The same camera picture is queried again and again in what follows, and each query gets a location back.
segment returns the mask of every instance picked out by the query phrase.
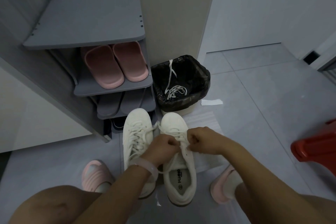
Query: hand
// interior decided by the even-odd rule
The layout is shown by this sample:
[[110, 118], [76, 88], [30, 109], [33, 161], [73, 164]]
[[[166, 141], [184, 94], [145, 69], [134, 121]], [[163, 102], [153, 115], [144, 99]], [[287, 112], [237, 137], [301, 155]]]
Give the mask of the hand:
[[208, 127], [188, 129], [187, 137], [191, 151], [212, 155], [222, 154], [225, 141], [229, 140]]
[[154, 166], [170, 161], [180, 151], [180, 142], [175, 137], [160, 134], [154, 138], [148, 149], [141, 155], [141, 158], [148, 160]]

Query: sock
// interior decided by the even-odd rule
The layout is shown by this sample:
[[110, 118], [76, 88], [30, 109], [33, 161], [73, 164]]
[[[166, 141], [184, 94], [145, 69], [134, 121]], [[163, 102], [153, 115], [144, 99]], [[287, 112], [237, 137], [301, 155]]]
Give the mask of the sock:
[[[86, 176], [89, 175], [92, 171], [94, 171], [96, 167], [97, 167], [96, 165], [89, 166], [89, 170], [87, 171]], [[95, 192], [105, 193], [110, 187], [111, 184], [109, 182], [103, 182], [98, 186], [98, 188], [95, 189]]]
[[223, 193], [224, 195], [229, 199], [234, 199], [235, 197], [235, 191], [239, 184], [243, 182], [242, 178], [238, 174], [236, 170], [232, 171], [231, 174], [227, 177], [227, 180], [225, 181], [223, 185]]

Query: black plastic liner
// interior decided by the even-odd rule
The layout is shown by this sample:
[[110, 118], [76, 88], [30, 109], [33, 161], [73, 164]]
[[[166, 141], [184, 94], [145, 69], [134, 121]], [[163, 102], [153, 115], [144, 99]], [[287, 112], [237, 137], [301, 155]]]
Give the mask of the black plastic liner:
[[152, 66], [153, 89], [159, 107], [164, 112], [180, 111], [193, 105], [204, 98], [210, 88], [210, 72], [202, 66], [194, 57], [183, 55], [173, 60], [172, 68], [177, 74], [172, 73], [170, 86], [183, 86], [187, 89], [187, 95], [176, 93], [176, 98], [167, 99], [165, 89], [169, 80], [169, 61]]

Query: bracelet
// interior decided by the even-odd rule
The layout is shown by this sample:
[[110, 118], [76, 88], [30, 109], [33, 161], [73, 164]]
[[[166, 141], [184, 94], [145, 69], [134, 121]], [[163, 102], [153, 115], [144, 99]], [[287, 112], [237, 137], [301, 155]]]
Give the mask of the bracelet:
[[151, 177], [149, 178], [150, 179], [149, 182], [156, 182], [156, 180], [158, 179], [158, 176], [159, 176], [158, 169], [151, 162], [143, 158], [136, 158], [136, 159], [133, 158], [129, 162], [128, 166], [131, 166], [131, 165], [137, 165], [139, 167], [143, 167], [146, 170], [148, 170], [152, 174]]

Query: pink slipper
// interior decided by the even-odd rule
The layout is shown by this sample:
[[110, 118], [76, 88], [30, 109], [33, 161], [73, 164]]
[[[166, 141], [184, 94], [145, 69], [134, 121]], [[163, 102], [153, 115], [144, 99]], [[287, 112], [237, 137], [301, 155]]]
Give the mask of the pink slipper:
[[[86, 175], [89, 167], [91, 165], [96, 165], [95, 169]], [[89, 162], [82, 172], [82, 187], [84, 191], [94, 192], [100, 184], [108, 182], [110, 184], [114, 183], [114, 178], [112, 177], [109, 169], [104, 164], [104, 162], [99, 160], [93, 160]]]
[[230, 200], [223, 193], [223, 185], [233, 170], [234, 167], [229, 165], [225, 171], [212, 182], [210, 186], [211, 196], [219, 204], [224, 204]]
[[114, 89], [124, 83], [123, 72], [110, 46], [82, 47], [81, 55], [92, 76], [104, 89]]
[[147, 64], [138, 42], [115, 44], [113, 53], [130, 82], [139, 82], [148, 77]]

